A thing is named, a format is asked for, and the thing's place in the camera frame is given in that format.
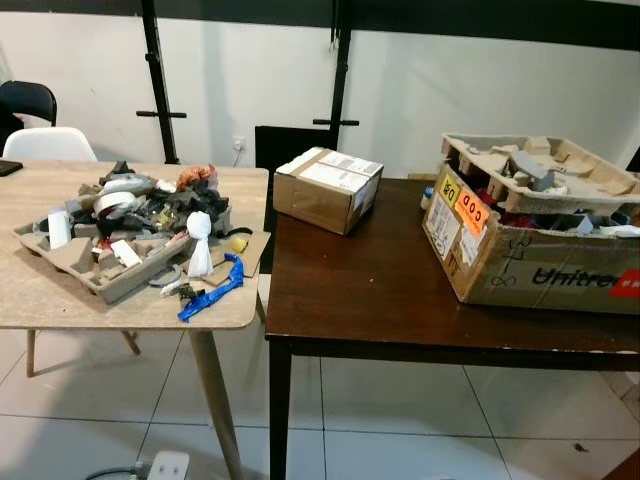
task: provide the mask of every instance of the red logo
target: red logo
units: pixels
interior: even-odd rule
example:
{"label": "red logo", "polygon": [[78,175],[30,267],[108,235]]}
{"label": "red logo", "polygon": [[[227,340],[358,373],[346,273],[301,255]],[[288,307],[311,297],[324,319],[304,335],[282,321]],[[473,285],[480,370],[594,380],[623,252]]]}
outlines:
{"label": "red logo", "polygon": [[610,297],[640,298],[640,270],[627,270],[609,290]]}

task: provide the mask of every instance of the yellow ball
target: yellow ball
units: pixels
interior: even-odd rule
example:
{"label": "yellow ball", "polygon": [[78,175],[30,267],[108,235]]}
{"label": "yellow ball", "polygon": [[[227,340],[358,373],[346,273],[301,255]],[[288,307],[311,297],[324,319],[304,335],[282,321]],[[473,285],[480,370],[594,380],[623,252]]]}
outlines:
{"label": "yellow ball", "polygon": [[244,238],[236,237],[231,240],[231,248],[236,253],[242,253],[247,248],[247,241]]}

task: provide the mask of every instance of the chair backrest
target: chair backrest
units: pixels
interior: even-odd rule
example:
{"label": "chair backrest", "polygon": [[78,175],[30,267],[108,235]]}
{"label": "chair backrest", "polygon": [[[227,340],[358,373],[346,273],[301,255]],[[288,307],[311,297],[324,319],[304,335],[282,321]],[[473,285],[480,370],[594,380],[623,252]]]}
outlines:
{"label": "chair backrest", "polygon": [[9,81],[0,85],[0,103],[11,113],[43,118],[56,125],[58,105],[53,92],[44,85]]}
{"label": "chair backrest", "polygon": [[7,138],[2,156],[8,159],[97,162],[87,138],[77,128],[27,128]]}

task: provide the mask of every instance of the dark brown table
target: dark brown table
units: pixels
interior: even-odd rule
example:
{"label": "dark brown table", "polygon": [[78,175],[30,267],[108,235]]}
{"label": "dark brown table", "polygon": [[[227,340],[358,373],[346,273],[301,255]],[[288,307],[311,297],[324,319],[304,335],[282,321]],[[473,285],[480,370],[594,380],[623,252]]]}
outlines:
{"label": "dark brown table", "polygon": [[637,317],[459,303],[420,226],[424,186],[383,180],[347,237],[279,216],[266,323],[272,480],[286,474],[292,355],[639,369]]}

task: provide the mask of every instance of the power strip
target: power strip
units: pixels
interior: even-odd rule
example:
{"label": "power strip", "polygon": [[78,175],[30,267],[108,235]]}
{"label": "power strip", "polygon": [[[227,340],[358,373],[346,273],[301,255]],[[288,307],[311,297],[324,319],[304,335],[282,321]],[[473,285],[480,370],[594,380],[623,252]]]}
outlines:
{"label": "power strip", "polygon": [[153,460],[147,480],[185,480],[189,455],[183,452],[161,451]]}

